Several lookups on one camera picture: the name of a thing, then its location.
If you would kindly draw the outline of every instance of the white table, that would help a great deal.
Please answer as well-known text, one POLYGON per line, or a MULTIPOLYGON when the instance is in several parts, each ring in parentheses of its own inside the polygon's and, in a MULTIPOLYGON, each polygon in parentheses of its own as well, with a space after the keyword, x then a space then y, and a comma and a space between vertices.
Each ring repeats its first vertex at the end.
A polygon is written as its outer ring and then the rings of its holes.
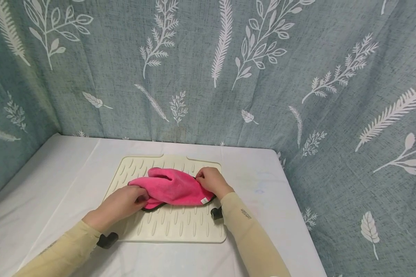
MULTIPOLYGON (((0 276, 11 276, 102 201, 127 155, 184 155, 222 165, 292 277, 325 277, 277 155, 268 149, 54 135, 0 192, 0 276)), ((228 234, 222 244, 116 243, 74 276, 248 276, 228 234)))

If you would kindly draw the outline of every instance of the fabric backdrop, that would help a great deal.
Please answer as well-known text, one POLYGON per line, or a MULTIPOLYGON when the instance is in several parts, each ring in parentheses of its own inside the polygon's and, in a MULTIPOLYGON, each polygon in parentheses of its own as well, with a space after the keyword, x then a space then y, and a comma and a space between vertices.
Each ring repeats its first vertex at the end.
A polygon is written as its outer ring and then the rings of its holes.
POLYGON ((0 0, 0 189, 57 131, 274 149, 328 276, 416 276, 416 0, 0 0))

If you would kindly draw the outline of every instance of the pink towel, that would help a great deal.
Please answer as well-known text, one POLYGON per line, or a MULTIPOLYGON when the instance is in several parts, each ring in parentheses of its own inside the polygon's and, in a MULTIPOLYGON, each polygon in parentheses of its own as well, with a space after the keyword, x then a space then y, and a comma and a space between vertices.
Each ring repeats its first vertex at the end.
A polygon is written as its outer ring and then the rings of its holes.
POLYGON ((143 208, 147 212, 156 210, 164 204, 201 206, 215 197, 193 176, 175 169, 153 167, 148 170, 148 176, 128 183, 129 186, 143 187, 148 192, 149 199, 143 208))

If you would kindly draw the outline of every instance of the person's right hand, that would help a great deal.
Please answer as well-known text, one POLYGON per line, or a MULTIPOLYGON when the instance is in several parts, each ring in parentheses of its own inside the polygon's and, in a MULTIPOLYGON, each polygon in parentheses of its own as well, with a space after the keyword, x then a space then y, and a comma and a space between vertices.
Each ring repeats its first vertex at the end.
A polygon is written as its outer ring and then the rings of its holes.
POLYGON ((196 175, 196 180, 204 189, 214 193, 219 200, 228 193, 234 192, 234 189, 226 183, 222 174, 215 167, 203 167, 200 169, 196 175))

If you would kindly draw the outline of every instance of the white branch print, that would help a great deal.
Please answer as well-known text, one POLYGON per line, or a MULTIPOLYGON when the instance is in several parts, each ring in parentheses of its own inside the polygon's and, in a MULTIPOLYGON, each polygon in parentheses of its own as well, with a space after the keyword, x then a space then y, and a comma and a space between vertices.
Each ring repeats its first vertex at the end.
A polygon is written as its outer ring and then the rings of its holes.
POLYGON ((159 117, 169 122, 162 108, 159 106, 159 103, 148 93, 148 91, 146 91, 146 89, 141 85, 138 85, 138 84, 134 84, 134 85, 146 96, 146 98, 148 98, 149 102, 153 106, 153 109, 158 113, 159 117))
POLYGON ((298 110, 296 110, 296 108, 294 108, 293 106, 289 106, 289 109, 294 114, 294 117, 297 121, 297 146, 298 148, 300 148, 300 142, 302 139, 302 129, 304 125, 302 123, 302 119, 300 117, 298 110))
POLYGON ((286 23, 283 18, 288 13, 297 14, 302 11, 301 5, 307 6, 315 2, 315 0, 299 0, 297 3, 293 3, 292 0, 284 0, 280 14, 277 16, 277 8, 281 0, 270 0, 270 4, 266 11, 263 10, 263 3, 261 0, 256 0, 256 9, 259 16, 258 20, 250 18, 248 25, 245 27, 246 36, 243 38, 241 52, 242 58, 235 58, 235 64, 237 66, 237 76, 234 81, 233 87, 238 79, 248 78, 251 76, 251 66, 245 67, 249 62, 254 62, 258 69, 265 69, 263 60, 268 58, 272 64, 277 64, 277 58, 287 52, 283 48, 276 49, 276 41, 273 41, 269 46, 267 43, 262 43, 271 34, 277 34, 281 40, 287 40, 290 35, 287 33, 294 23, 286 23))
POLYGON ((73 135, 74 137, 89 137, 89 136, 87 136, 82 130, 80 130, 78 133, 77 133, 77 135, 76 134, 74 134, 73 135))
POLYGON ((159 30, 155 27, 152 29, 156 46, 154 46, 153 40, 150 37, 146 40, 147 46, 140 46, 140 55, 145 61, 143 65, 144 79, 147 65, 157 67, 161 65, 161 61, 156 58, 166 58, 168 56, 168 53, 159 50, 159 47, 162 45, 165 47, 175 46, 171 38, 176 34, 173 29, 179 24, 179 21, 174 18, 174 13, 178 9, 178 3, 177 0, 156 0, 157 14, 154 15, 154 18, 159 30))
POLYGON ((259 125, 259 123, 254 121, 254 115, 250 114, 249 112, 245 110, 242 110, 242 118, 243 120, 245 120, 246 123, 254 122, 257 125, 259 125))
POLYGON ((64 53, 66 48, 63 46, 59 47, 60 41, 58 38, 55 38, 48 43, 48 34, 56 32, 67 40, 80 41, 76 35, 64 30, 63 27, 72 25, 81 34, 89 35, 90 32, 84 25, 91 24, 94 18, 85 14, 77 15, 77 17, 74 18, 74 8, 72 5, 69 5, 65 12, 65 20, 61 20, 62 16, 59 7, 52 9, 49 15, 50 2, 51 0, 42 0, 42 5, 40 5, 38 0, 24 0, 23 5, 29 19, 35 24, 39 31, 32 27, 29 27, 29 30, 32 35, 42 43, 48 57, 49 67, 52 70, 51 56, 57 53, 64 53))
POLYGON ((19 138, 16 138, 15 136, 6 134, 5 132, 0 131, 0 140, 4 141, 15 141, 20 140, 19 138))
POLYGON ((185 116, 185 114, 188 113, 188 108, 184 108, 185 102, 183 101, 183 98, 186 95, 186 91, 181 91, 180 95, 173 96, 173 101, 170 102, 171 104, 171 112, 173 113, 173 119, 178 123, 182 121, 182 117, 185 116))
POLYGON ((404 142, 404 151, 402 152, 402 154, 400 154, 397 158, 395 158, 391 162, 386 163, 383 166, 381 166, 380 168, 376 169, 373 173, 379 171, 380 169, 383 169, 386 166, 394 165, 394 166, 399 166, 399 167, 403 168, 409 174, 416 175, 416 159, 411 159, 411 160, 406 159, 406 160, 404 160, 405 158, 416 154, 416 150, 415 151, 410 151, 410 152, 407 153, 407 151, 412 149, 412 147, 414 146, 415 141, 416 140, 415 140, 414 134, 413 133, 408 134, 406 139, 405 139, 405 142, 404 142))
POLYGON ((14 101, 12 100, 12 95, 9 93, 9 91, 7 93, 9 97, 9 102, 6 103, 7 106, 4 107, 4 110, 7 111, 7 113, 9 114, 6 116, 6 118, 9 118, 13 124, 19 126, 20 130, 27 132, 25 129, 26 123, 24 122, 25 111, 22 107, 14 103, 14 101))
POLYGON ((107 105, 104 105, 103 101, 101 99, 97 99, 96 97, 92 96, 90 93, 82 91, 82 94, 89 101, 89 103, 91 103, 94 107, 100 108, 100 107, 104 106, 106 108, 112 109, 111 107, 108 107, 107 105))
POLYGON ((219 43, 217 44, 216 54, 214 56, 213 67, 211 68, 211 77, 214 79, 214 87, 217 86, 217 78, 222 71, 223 61, 231 41, 232 33, 232 9, 230 0, 219 0, 220 4, 220 22, 222 29, 219 34, 219 43))
POLYGON ((0 31, 12 53, 22 58, 25 64, 31 66, 25 58, 25 50, 15 29, 15 23, 6 0, 0 0, 0 31))
POLYGON ((313 131, 313 134, 310 134, 310 136, 307 138, 307 141, 304 144, 304 147, 302 148, 302 158, 307 157, 307 155, 316 155, 317 148, 319 147, 320 140, 324 139, 325 136, 327 136, 326 132, 316 132, 313 131))
POLYGON ((305 208, 305 213, 302 213, 302 218, 304 219, 305 225, 307 225, 307 229, 309 231, 313 230, 313 227, 316 226, 316 222, 314 222, 318 215, 317 213, 312 213, 310 207, 305 208))
POLYGON ((327 97, 327 92, 337 93, 337 88, 334 86, 336 83, 346 87, 348 80, 356 75, 356 71, 362 69, 367 64, 366 58, 378 47, 377 43, 370 44, 372 40, 372 34, 366 35, 362 43, 356 43, 353 47, 352 54, 348 54, 345 58, 345 69, 342 70, 342 66, 338 65, 334 70, 333 79, 331 78, 331 71, 325 74, 325 77, 320 79, 318 77, 313 79, 311 84, 311 91, 302 99, 302 104, 311 95, 314 94, 320 97, 327 97))
POLYGON ((377 234, 376 225, 374 223, 375 222, 371 212, 366 212, 365 215, 362 216, 361 220, 361 233, 373 244, 374 256, 377 260, 379 260, 379 257, 376 253, 376 246, 374 245, 375 243, 379 242, 379 235, 377 234))
POLYGON ((409 88, 401 97, 389 107, 385 108, 380 116, 374 119, 371 124, 362 132, 359 139, 360 142, 356 147, 355 152, 370 141, 372 138, 379 135, 383 129, 400 120, 405 114, 416 108, 416 89, 409 88))

